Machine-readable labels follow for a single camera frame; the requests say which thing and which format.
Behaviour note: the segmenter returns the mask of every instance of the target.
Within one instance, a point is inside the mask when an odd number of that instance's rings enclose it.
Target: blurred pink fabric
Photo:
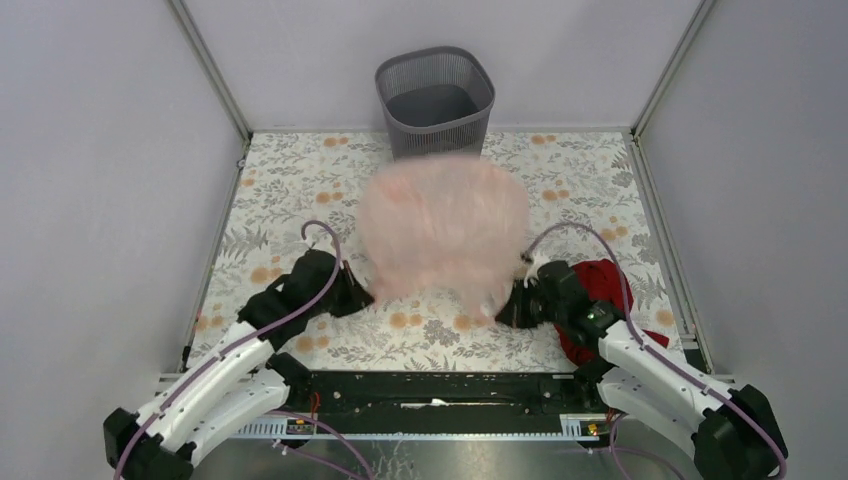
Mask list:
[[[375,305],[428,287],[453,289],[467,314],[493,323],[526,248],[524,184],[479,156],[406,159],[366,186],[357,230],[374,267]]]

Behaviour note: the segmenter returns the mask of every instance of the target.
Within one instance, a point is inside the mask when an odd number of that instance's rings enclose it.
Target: floral tablecloth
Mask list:
[[[592,225],[608,240],[633,289],[633,317],[671,338],[682,356],[639,192],[619,133],[490,133],[484,155],[527,185],[533,234],[560,219]],[[329,223],[343,255],[367,283],[355,209],[368,178],[391,161],[379,133],[259,133],[253,137],[188,366],[235,321],[247,299],[291,269],[309,245],[332,252],[308,219]],[[571,263],[603,258],[594,238],[552,233],[537,250]],[[423,292],[346,318],[314,318],[284,347],[313,369],[571,371],[550,325],[535,330],[483,327],[462,315],[451,292]]]

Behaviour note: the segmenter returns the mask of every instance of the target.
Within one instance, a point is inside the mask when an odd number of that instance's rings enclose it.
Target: gray plastic basket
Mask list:
[[[495,87],[480,62],[457,47],[434,47],[385,61],[375,74],[395,160],[480,154]]]

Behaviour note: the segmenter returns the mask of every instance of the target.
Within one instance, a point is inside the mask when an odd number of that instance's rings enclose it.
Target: white wall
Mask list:
[[[164,1],[0,3],[0,478],[111,478],[172,368],[239,140]]]
[[[719,2],[644,143],[723,369],[759,386],[790,479],[845,478],[848,3]]]
[[[452,44],[492,77],[495,127],[635,122],[698,0],[189,0],[254,129],[384,128],[374,72]]]

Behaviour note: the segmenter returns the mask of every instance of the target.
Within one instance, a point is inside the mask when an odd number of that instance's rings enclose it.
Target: red cloth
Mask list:
[[[583,288],[589,292],[589,299],[610,302],[622,312],[624,311],[621,282],[618,279],[618,271],[615,268],[615,264],[611,260],[580,262],[573,265],[572,268],[577,273],[577,278],[580,280]],[[629,283],[627,283],[627,305],[631,309],[633,308],[633,292],[630,291]],[[554,327],[557,329],[557,333],[559,333],[559,343],[562,345],[562,350],[571,363],[579,367],[595,358],[595,354],[587,348],[571,343],[571,340],[561,328],[556,325]],[[668,347],[668,337],[647,330],[645,330],[645,334],[653,338],[663,348]]]

